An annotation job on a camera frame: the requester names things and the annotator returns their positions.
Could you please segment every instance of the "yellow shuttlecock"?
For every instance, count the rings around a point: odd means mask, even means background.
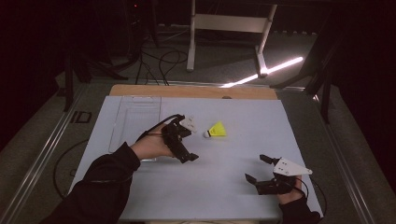
[[[221,121],[217,122],[213,125],[209,130],[204,132],[204,137],[208,138],[211,136],[226,136],[227,133],[225,132],[225,128]]]

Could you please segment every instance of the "fluorescent light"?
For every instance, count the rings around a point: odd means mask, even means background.
[[[287,61],[287,62],[282,63],[282,64],[280,64],[280,65],[277,65],[277,66],[275,66],[275,67],[273,67],[273,68],[267,69],[266,74],[271,74],[271,73],[273,73],[273,72],[275,72],[275,71],[277,71],[277,70],[280,70],[280,69],[282,69],[282,68],[291,66],[291,65],[293,65],[293,64],[295,64],[295,63],[299,63],[299,62],[301,62],[302,60],[303,60],[303,57],[298,57],[298,58],[296,58],[296,59]],[[251,80],[253,80],[253,79],[256,79],[257,77],[259,77],[259,76],[258,76],[257,74],[255,74],[255,75],[253,75],[253,76],[251,76],[251,77],[245,77],[245,78],[242,79],[242,80],[239,80],[239,81],[237,81],[237,82],[230,82],[230,83],[224,84],[224,85],[222,85],[222,86],[220,86],[220,87],[221,87],[221,88],[230,88],[230,87],[233,87],[233,86],[235,86],[235,85],[240,85],[240,84],[247,83],[247,82],[249,82],[249,81],[251,81]]]

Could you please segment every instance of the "dark background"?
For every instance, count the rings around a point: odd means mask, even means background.
[[[197,10],[207,10],[214,2],[203,1]],[[161,0],[157,5],[157,22],[189,24],[190,7],[190,1]],[[71,42],[79,43],[88,53],[96,52],[96,55],[106,57],[111,50],[103,48],[108,39],[98,30],[99,21],[92,14],[90,1],[69,1],[68,5],[61,1],[3,1],[0,8],[1,93],[6,96],[1,106],[2,149],[58,90],[54,78],[64,70],[64,50],[70,44],[64,39],[65,28],[69,29],[69,34],[78,32],[82,36],[81,39],[72,38]],[[219,13],[224,14],[251,13],[234,4],[220,8],[223,11]],[[266,13],[266,10],[262,7],[255,15]],[[349,10],[351,15],[357,14],[357,19],[348,27],[341,47],[332,59],[332,84],[339,87],[395,190],[396,176],[392,169],[396,159],[393,92],[396,6],[390,1],[365,1],[362,7]],[[293,31],[318,33],[328,14],[328,9],[324,8],[279,7],[272,31],[287,31],[289,35]]]

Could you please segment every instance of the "human arm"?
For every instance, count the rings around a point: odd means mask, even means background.
[[[154,133],[160,133],[161,125]],[[143,159],[173,156],[159,135],[148,135],[96,159],[55,210],[41,223],[117,223],[129,198],[132,175]]]
[[[295,188],[301,189],[301,176],[297,176]],[[283,214],[283,224],[316,224],[320,222],[320,214],[311,212],[306,204],[305,196],[297,189],[286,194],[277,194],[279,208]]]

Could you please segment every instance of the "human hand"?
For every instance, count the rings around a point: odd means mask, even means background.
[[[296,177],[297,177],[296,184],[294,185],[294,187],[296,187],[297,189],[301,189],[302,177],[300,175],[297,175]],[[276,197],[279,199],[279,203],[280,204],[291,203],[293,201],[301,199],[303,197],[303,194],[297,189],[292,189],[291,192],[286,194],[277,194]]]
[[[174,157],[169,147],[163,141],[161,134],[161,129],[165,125],[159,125],[144,138],[131,145],[131,149],[139,160],[153,159],[160,156]]]

